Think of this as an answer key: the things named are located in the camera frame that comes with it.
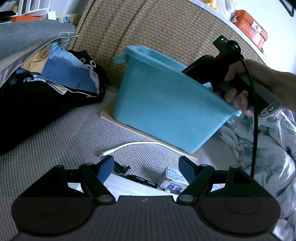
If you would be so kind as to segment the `person right hand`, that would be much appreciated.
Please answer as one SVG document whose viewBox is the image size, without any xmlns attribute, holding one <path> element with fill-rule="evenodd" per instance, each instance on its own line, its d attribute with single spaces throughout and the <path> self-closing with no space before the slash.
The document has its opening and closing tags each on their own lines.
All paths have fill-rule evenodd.
<svg viewBox="0 0 296 241">
<path fill-rule="evenodd" d="M 231 64 L 228 72 L 232 77 L 221 82 L 220 94 L 237 110 L 251 111 L 263 118 L 279 110 L 282 101 L 270 87 L 251 74 L 251 66 L 249 60 Z"/>
</svg>

